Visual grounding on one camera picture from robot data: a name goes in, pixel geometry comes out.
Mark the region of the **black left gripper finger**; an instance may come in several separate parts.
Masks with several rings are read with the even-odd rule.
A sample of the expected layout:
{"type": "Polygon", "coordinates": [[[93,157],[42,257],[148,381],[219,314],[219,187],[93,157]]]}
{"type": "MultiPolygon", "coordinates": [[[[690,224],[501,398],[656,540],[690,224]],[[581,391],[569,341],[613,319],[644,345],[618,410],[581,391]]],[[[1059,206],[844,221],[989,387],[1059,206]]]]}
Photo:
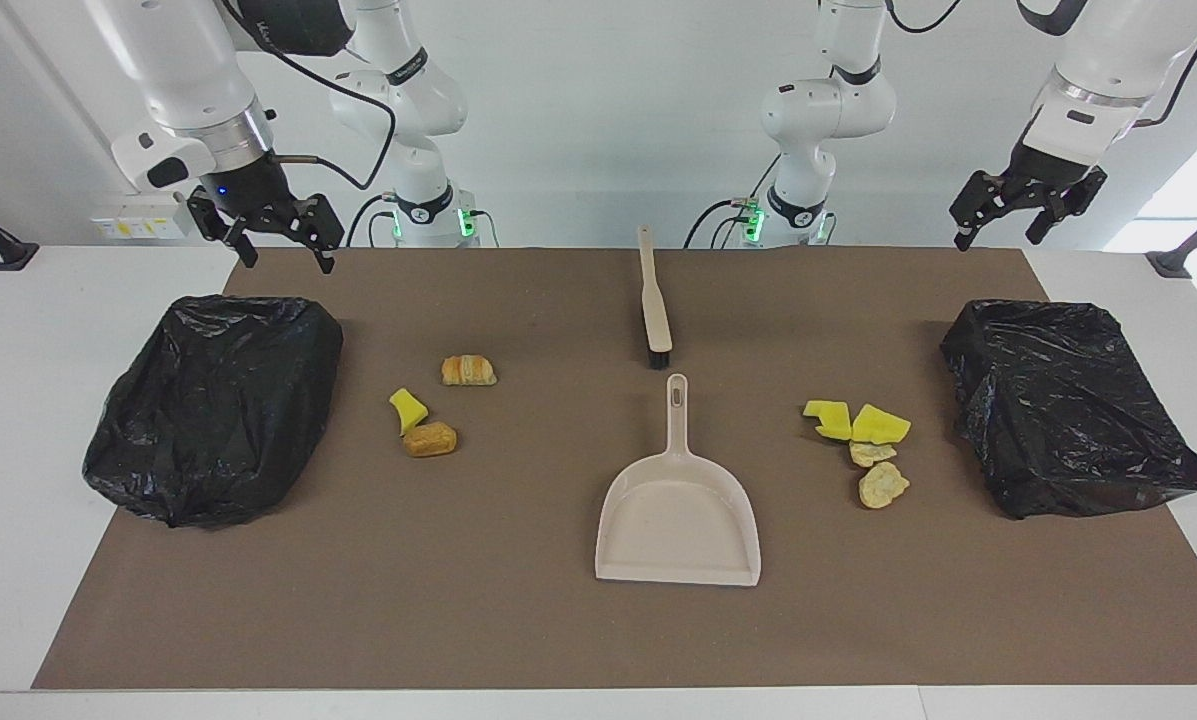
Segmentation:
{"type": "Polygon", "coordinates": [[[1040,209],[1026,231],[1031,245],[1040,245],[1051,228],[1064,222],[1067,218],[1086,214],[1106,181],[1107,173],[1102,167],[1092,167],[1090,173],[1068,190],[1038,184],[1037,190],[1028,193],[1028,199],[1035,201],[1037,208],[1040,209]]]}
{"type": "Polygon", "coordinates": [[[988,222],[1004,218],[1014,210],[1019,193],[1019,178],[1004,173],[991,176],[986,170],[976,170],[950,202],[950,219],[956,225],[955,248],[967,251],[988,222]]]}

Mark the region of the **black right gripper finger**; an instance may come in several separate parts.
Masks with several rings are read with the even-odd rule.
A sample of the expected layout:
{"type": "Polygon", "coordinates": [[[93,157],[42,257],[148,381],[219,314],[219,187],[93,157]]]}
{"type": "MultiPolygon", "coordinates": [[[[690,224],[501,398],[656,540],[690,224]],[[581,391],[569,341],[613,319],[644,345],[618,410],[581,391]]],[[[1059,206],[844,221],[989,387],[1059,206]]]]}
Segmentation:
{"type": "Polygon", "coordinates": [[[187,197],[187,209],[190,210],[198,232],[205,242],[220,243],[220,245],[232,250],[247,268],[254,268],[259,263],[259,250],[254,248],[253,242],[247,236],[247,219],[233,219],[232,222],[226,222],[206,188],[195,188],[192,191],[192,195],[187,197]]]}
{"type": "Polygon", "coordinates": [[[314,193],[306,199],[288,199],[275,205],[279,232],[288,242],[309,250],[320,271],[329,275],[336,260],[334,251],[341,246],[345,228],[336,210],[323,193],[314,193]]]}

